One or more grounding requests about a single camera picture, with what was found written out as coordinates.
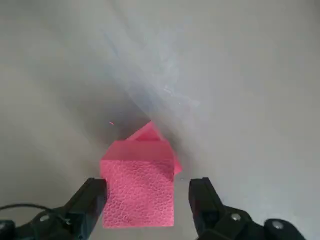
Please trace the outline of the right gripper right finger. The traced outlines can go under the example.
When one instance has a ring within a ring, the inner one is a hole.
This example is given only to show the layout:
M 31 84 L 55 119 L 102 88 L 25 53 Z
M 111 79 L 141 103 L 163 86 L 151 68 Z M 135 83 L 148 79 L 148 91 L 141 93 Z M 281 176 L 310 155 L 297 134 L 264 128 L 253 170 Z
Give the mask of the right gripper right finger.
M 207 177 L 191 179 L 188 201 L 198 240 L 301 240 L 290 222 L 270 218 L 263 225 L 241 209 L 224 205 Z

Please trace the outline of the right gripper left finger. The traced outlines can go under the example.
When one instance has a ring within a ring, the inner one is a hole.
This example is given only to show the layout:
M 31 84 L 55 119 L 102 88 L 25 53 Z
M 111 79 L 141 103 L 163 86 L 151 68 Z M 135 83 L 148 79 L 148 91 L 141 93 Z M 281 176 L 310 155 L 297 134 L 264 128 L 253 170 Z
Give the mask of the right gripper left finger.
M 70 200 L 56 208 L 35 203 L 15 203 L 0 209 L 42 210 L 29 222 L 16 226 L 13 220 L 0 221 L 2 240 L 87 240 L 107 202 L 104 179 L 88 178 Z

